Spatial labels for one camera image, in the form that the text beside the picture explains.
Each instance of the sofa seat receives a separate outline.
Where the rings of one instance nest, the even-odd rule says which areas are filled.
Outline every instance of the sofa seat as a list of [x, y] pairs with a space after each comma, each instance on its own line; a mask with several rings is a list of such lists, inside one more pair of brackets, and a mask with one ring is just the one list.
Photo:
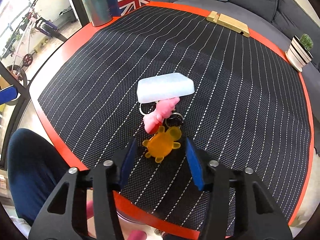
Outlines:
[[248, 25], [248, 27], [261, 34], [281, 50], [286, 51], [291, 43], [281, 31], [260, 16], [230, 2], [216, 0], [178, 0], [175, 3], [190, 5], [208, 11], [216, 11], [228, 15]]

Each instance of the gray sofa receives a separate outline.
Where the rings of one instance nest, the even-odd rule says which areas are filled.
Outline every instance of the gray sofa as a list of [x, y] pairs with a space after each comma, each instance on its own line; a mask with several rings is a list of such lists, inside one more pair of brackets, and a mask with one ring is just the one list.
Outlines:
[[190, 5], [233, 17], [286, 51], [294, 35], [310, 35], [314, 59], [303, 68], [312, 113], [320, 121], [320, 28], [294, 0], [153, 0]]

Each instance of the orange turtle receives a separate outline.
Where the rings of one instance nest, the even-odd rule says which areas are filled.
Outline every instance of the orange turtle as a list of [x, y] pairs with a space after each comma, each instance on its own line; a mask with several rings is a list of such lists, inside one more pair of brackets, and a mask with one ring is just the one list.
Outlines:
[[145, 156], [147, 158], [155, 157], [156, 163], [162, 162], [172, 149], [180, 148], [181, 144], [175, 141], [179, 140], [181, 135], [181, 130], [178, 127], [170, 127], [164, 132], [164, 126], [159, 126], [157, 133], [150, 140], [142, 142], [142, 145], [148, 149]]

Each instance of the dark blue pants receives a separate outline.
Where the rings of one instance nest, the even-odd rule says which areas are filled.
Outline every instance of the dark blue pants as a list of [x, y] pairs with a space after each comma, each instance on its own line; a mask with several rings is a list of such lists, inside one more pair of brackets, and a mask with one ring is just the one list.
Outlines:
[[13, 133], [7, 154], [9, 187], [17, 215], [32, 225], [69, 166], [53, 145], [28, 129]]

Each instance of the red table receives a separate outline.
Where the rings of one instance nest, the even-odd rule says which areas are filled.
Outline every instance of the red table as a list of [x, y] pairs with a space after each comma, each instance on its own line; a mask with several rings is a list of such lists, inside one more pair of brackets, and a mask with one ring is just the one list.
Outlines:
[[[199, 8], [186, 6], [186, 5], [180, 5], [180, 4], [173, 4], [173, 3], [164, 3], [164, 2], [150, 2], [147, 6], [158, 6], [158, 7], [165, 7], [165, 8], [172, 8], [172, 9], [178, 9], [181, 11], [187, 11], [191, 13], [195, 13], [201, 16], [208, 16], [209, 11], [202, 10]], [[50, 140], [58, 150], [58, 152], [61, 154], [61, 156], [64, 158], [64, 160], [71, 166], [71, 167], [77, 167], [79, 170], [86, 170], [87, 167], [70, 151], [70, 149], [66, 146], [66, 144], [62, 141], [62, 139], [59, 137], [59, 135], [56, 133], [52, 125], [50, 124], [49, 120], [47, 119], [46, 115], [44, 114], [39, 102], [38, 98], [42, 91], [45, 89], [47, 84], [50, 82], [50, 80], [53, 78], [53, 76], [60, 70], [60, 68], [63, 66], [63, 64], [82, 46], [84, 45], [98, 30], [101, 28], [104, 28], [113, 22], [115, 22], [119, 17], [114, 17], [113, 20], [103, 26], [99, 27], [93, 27], [92, 24], [88, 24], [85, 27], [83, 27], [81, 30], [79, 30], [77, 33], [75, 33], [72, 37], [70, 37], [54, 54], [48, 59], [48, 61], [43, 65], [42, 69], [38, 72], [37, 76], [35, 77], [34, 81], [32, 82], [30, 86], [30, 95], [31, 100], [35, 106], [36, 112], [39, 116], [39, 119], [47, 132]], [[257, 41], [263, 43], [267, 47], [269, 47], [271, 50], [273, 50], [275, 53], [277, 53], [279, 56], [281, 56], [284, 60], [287, 60], [285, 57], [285, 54], [283, 51], [281, 51], [275, 44], [271, 43], [269, 40], [255, 32], [254, 30], [250, 30], [250, 36]], [[305, 184], [303, 186], [300, 199], [298, 201], [298, 204], [296, 206], [296, 209], [289, 221], [289, 225], [293, 222], [299, 208], [301, 205], [301, 202], [303, 200], [303, 197], [305, 195], [310, 172], [311, 172], [311, 166], [312, 166], [312, 157], [313, 157], [313, 138], [314, 138], [314, 131], [313, 131], [313, 120], [312, 120], [312, 113], [311, 113], [311, 105], [308, 97], [308, 92], [305, 86], [305, 83], [303, 81], [301, 73], [298, 73], [299, 78], [301, 80], [303, 90], [306, 96], [307, 101], [307, 107], [308, 107], [308, 114], [309, 114], [309, 123], [311, 126], [311, 143], [310, 143], [310, 150], [309, 150], [309, 164], [308, 164], [308, 173], [306, 176]], [[126, 213], [127, 215], [140, 220], [150, 226], [153, 226], [155, 228], [158, 228], [160, 230], [166, 231], [171, 234], [175, 234], [181, 237], [190, 238], [190, 239], [196, 239], [198, 238], [199, 232], [194, 231], [188, 228], [183, 228], [178, 225], [174, 225], [172, 223], [169, 223], [167, 221], [160, 220], [156, 217], [154, 217], [151, 214], [146, 213], [145, 211], [141, 210], [140, 208], [136, 207], [134, 204], [132, 204], [129, 200], [124, 198], [123, 196], [119, 195], [118, 193], [114, 192], [114, 197], [116, 201], [117, 208]]]

